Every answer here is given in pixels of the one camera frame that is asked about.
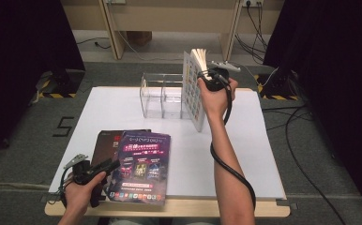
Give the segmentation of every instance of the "power strip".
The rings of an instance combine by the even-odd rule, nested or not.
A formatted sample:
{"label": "power strip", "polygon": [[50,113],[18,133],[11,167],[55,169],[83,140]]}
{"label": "power strip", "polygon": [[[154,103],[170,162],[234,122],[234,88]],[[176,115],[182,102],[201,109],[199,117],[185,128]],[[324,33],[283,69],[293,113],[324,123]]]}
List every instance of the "power strip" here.
{"label": "power strip", "polygon": [[242,4],[242,7],[247,7],[248,6],[248,4],[247,4],[248,1],[250,1],[250,7],[251,8],[259,7],[260,3],[261,3],[261,7],[262,7],[263,4],[264,4],[264,0],[244,0],[243,4]]}

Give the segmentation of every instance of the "clear acrylic box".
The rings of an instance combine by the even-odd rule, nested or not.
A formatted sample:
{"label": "clear acrylic box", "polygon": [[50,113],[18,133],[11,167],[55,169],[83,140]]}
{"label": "clear acrylic box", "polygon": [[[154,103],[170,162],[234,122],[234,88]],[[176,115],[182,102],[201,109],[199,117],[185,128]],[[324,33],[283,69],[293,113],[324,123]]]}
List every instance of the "clear acrylic box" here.
{"label": "clear acrylic box", "polygon": [[140,99],[145,118],[189,119],[182,74],[144,73]]}

